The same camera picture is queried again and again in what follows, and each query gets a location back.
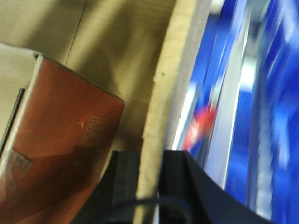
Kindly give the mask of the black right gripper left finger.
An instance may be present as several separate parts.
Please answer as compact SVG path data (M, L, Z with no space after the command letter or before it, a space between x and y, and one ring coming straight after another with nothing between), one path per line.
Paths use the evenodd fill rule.
M136 199L140 158L133 151L113 151L99 184L73 224L131 224L135 209L127 203Z

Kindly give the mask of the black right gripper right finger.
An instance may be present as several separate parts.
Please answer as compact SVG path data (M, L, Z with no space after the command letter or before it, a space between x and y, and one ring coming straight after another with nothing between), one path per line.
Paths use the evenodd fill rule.
M187 151L163 152L159 195L184 201L194 224L270 223L222 190Z

